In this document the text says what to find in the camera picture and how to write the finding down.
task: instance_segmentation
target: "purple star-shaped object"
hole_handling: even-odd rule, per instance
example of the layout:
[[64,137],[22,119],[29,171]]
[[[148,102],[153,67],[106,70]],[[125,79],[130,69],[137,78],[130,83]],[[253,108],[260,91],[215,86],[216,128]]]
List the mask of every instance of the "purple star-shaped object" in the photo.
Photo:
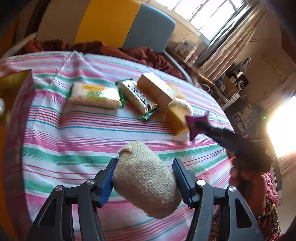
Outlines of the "purple star-shaped object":
[[193,141],[195,139],[195,137],[197,137],[198,134],[205,134],[205,132],[203,130],[198,129],[195,126],[195,122],[202,121],[202,122],[208,124],[209,123],[209,111],[207,111],[205,113],[205,115],[203,115],[203,116],[188,116],[188,115],[186,115],[185,118],[186,118],[187,125],[189,127],[189,138],[191,141]]

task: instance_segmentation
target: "bed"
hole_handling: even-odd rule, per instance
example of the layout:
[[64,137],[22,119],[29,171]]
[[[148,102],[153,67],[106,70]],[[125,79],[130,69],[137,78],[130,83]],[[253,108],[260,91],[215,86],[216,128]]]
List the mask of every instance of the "bed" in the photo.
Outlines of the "bed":
[[[74,81],[85,83],[138,80],[154,72],[174,83],[195,115],[210,111],[210,123],[232,126],[217,102],[202,89],[151,67],[119,58],[74,52],[39,52],[0,62],[0,77],[19,71],[28,75],[14,103],[4,153],[7,208],[19,240],[24,240],[49,193],[59,184],[77,186],[104,169],[118,149],[140,140],[168,169],[181,158],[187,169],[216,187],[228,185],[231,163],[225,150],[205,135],[189,141],[175,136],[159,114],[143,121],[130,103],[120,110],[67,102]],[[193,210],[183,202],[162,220],[148,217],[115,190],[98,209],[107,240],[184,240]],[[76,240],[81,240],[77,207],[73,207]]]

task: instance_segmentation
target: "small beige box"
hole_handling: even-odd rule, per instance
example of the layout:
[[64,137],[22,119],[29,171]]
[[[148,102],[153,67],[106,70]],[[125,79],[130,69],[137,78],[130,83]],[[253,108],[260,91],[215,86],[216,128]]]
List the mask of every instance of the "small beige box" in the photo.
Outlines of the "small beige box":
[[154,73],[143,73],[137,82],[137,88],[149,95],[162,112],[177,96],[175,91]]

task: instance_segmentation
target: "blue gripper pad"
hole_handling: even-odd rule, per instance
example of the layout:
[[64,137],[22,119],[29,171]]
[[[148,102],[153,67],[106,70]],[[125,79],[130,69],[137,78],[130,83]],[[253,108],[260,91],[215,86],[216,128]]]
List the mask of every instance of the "blue gripper pad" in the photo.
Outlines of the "blue gripper pad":
[[99,171],[95,177],[100,189],[99,207],[102,207],[110,198],[113,189],[112,176],[117,163],[117,158],[112,158],[106,169]]
[[194,204],[200,200],[200,196],[196,193],[195,188],[196,176],[186,170],[180,158],[173,160],[173,173],[175,174],[183,201],[188,207],[194,208]]

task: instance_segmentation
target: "metal screw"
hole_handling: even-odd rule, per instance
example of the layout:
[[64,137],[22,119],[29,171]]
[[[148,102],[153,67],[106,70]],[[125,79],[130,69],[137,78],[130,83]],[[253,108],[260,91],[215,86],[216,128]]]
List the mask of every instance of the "metal screw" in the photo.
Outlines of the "metal screw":
[[95,180],[94,179],[88,179],[87,181],[86,181],[86,184],[87,185],[93,185],[95,183]]
[[204,186],[204,185],[205,185],[205,181],[202,180],[202,179],[197,180],[196,183],[197,183],[198,185],[200,185],[200,186]]
[[55,190],[56,191],[61,191],[63,189],[63,186],[62,185],[58,185],[55,187]]
[[229,189],[229,191],[231,191],[231,192],[235,192],[235,191],[237,190],[237,188],[234,187],[234,186],[229,186],[228,189]]

